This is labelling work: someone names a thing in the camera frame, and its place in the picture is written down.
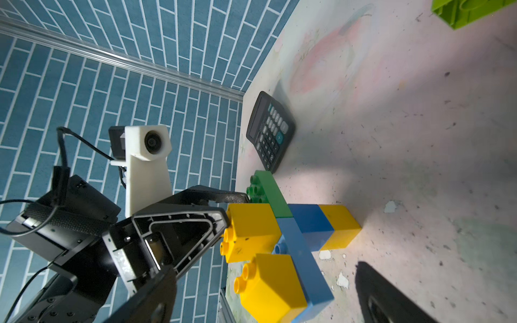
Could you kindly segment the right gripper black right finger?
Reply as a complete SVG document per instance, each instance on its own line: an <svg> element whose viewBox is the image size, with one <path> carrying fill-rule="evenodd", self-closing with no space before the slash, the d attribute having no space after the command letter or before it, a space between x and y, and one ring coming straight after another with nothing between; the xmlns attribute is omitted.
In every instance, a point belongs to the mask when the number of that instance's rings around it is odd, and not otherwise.
<svg viewBox="0 0 517 323"><path fill-rule="evenodd" d="M355 287L365 322L436 323L367 262L356 266Z"/></svg>

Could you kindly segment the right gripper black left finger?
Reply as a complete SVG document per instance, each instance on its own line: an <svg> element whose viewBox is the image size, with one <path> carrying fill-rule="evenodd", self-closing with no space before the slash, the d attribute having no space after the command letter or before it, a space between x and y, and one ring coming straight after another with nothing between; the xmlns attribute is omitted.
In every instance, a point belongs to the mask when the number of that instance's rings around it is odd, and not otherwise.
<svg viewBox="0 0 517 323"><path fill-rule="evenodd" d="M176 293L176 271L164 267L105 322L169 322Z"/></svg>

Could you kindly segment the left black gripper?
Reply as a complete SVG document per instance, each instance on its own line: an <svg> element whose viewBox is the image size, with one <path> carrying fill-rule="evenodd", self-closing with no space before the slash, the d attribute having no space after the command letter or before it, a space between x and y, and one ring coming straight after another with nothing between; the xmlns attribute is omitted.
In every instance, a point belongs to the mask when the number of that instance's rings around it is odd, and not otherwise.
<svg viewBox="0 0 517 323"><path fill-rule="evenodd" d="M103 242L88 257L112 266L134 295L162 269L181 278L222 236L230 220L219 204L249 203L246 194L197 185L126 219L120 207L79 176L69 180L65 206L52 214L54 194L31 203L8 230L15 240L58 266L82 266L76 255Z"/></svg>

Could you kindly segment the light blue long lego brick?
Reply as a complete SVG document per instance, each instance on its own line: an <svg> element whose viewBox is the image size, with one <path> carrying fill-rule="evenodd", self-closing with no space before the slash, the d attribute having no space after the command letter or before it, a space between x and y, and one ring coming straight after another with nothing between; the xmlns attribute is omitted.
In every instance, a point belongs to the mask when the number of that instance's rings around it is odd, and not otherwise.
<svg viewBox="0 0 517 323"><path fill-rule="evenodd" d="M306 322L316 318L335 298L296 220L292 217L284 217L278 218L277 223L282 236L275 245L273 254L288 254L292 257L307 301L307 308L293 321Z"/></svg>

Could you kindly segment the yellow lego brick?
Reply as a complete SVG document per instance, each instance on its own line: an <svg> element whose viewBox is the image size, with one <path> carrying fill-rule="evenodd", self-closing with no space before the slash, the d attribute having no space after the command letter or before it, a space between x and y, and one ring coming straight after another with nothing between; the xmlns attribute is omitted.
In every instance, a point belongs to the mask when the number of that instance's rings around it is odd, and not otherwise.
<svg viewBox="0 0 517 323"><path fill-rule="evenodd" d="M256 254L273 252L281 230L269 204L230 204L228 217L230 226L219 248L227 263L251 261Z"/></svg>
<svg viewBox="0 0 517 323"><path fill-rule="evenodd" d="M351 241L362 230L360 224L344 205L319 205L319 207L334 229L331 237L320 250L347 248Z"/></svg>
<svg viewBox="0 0 517 323"><path fill-rule="evenodd" d="M308 306L286 254L257 254L235 278L234 292L257 322L291 322Z"/></svg>

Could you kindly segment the lime long lego brick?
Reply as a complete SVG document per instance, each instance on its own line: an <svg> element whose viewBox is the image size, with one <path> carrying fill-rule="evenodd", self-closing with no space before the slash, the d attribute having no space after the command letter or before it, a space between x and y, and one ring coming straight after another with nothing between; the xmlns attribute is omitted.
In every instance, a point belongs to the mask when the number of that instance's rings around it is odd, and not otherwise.
<svg viewBox="0 0 517 323"><path fill-rule="evenodd" d="M453 30L516 3L516 0L433 0L432 13Z"/></svg>

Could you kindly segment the dark green long lego brick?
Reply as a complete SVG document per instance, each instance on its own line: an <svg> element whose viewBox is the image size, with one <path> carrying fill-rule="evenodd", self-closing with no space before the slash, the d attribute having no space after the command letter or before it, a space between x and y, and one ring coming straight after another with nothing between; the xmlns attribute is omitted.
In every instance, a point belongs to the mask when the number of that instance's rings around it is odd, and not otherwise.
<svg viewBox="0 0 517 323"><path fill-rule="evenodd" d="M271 172L257 170L250 177L246 193L251 203L270 204L276 218L293 217Z"/></svg>

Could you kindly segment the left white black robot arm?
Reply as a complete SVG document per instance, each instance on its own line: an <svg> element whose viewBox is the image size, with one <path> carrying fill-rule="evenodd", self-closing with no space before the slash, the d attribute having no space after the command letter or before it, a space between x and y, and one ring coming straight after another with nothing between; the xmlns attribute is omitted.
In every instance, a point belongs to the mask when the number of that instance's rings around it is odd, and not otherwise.
<svg viewBox="0 0 517 323"><path fill-rule="evenodd" d="M79 176L69 179L63 207L54 197L48 192L8 226L55 272L15 322L93 322L117 281L129 299L110 322L168 322L179 279L230 225L223 204L249 201L197 185L118 220L120 208Z"/></svg>

